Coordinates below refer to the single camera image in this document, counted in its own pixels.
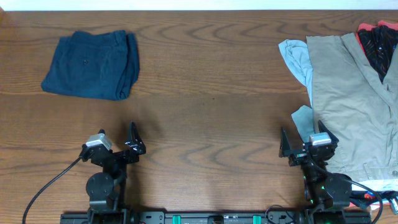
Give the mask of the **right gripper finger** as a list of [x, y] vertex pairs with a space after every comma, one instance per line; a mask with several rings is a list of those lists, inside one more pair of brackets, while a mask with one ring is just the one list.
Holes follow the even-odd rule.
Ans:
[[280, 129], [281, 139], [279, 148], [279, 157], [289, 157], [291, 155], [291, 146], [283, 128]]
[[339, 139], [323, 124], [321, 120], [318, 120], [318, 130], [321, 133], [327, 133], [332, 142], [339, 142]]

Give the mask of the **khaki beige shorts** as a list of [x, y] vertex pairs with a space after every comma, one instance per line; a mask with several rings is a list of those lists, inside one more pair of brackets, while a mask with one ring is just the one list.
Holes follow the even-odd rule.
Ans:
[[339, 139], [330, 172], [353, 180], [397, 178], [397, 54], [385, 79], [353, 33], [308, 36], [314, 121]]

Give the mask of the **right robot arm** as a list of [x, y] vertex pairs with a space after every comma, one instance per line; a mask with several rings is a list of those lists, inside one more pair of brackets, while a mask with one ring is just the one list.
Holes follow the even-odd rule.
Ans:
[[335, 155], [338, 138], [319, 121], [320, 132], [310, 135], [301, 149], [293, 149], [284, 129], [281, 132], [279, 157], [289, 159], [289, 166], [303, 172], [305, 196], [310, 205], [295, 212], [293, 223], [348, 223], [344, 209], [350, 205], [352, 186], [344, 174], [326, 170], [327, 161]]

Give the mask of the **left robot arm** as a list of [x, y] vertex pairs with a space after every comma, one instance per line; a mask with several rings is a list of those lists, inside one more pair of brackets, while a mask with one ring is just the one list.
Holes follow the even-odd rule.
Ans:
[[113, 152], [112, 142], [103, 129], [82, 145], [79, 158], [103, 168], [102, 172], [93, 174], [86, 183], [90, 207], [85, 223], [140, 222], [139, 215], [124, 203], [127, 165], [139, 162], [139, 156], [146, 153], [146, 146], [134, 122], [130, 122], [125, 145], [128, 149]]

